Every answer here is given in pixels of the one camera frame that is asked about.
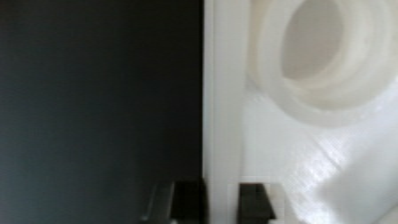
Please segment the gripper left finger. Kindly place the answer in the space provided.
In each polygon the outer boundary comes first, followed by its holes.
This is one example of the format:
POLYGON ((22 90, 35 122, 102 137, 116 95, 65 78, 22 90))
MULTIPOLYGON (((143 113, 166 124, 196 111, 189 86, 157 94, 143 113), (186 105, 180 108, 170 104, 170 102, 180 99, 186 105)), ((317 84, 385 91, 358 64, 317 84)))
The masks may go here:
POLYGON ((200 180, 154 185, 139 224, 207 224, 205 185, 200 180))

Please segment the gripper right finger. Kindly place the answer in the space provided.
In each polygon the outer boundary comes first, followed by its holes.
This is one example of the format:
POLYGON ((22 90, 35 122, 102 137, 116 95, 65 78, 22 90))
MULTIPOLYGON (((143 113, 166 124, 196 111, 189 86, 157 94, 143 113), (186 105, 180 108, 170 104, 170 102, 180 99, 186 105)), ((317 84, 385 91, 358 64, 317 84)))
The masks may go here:
POLYGON ((237 224, 267 224, 276 218, 260 183, 239 184, 237 224))

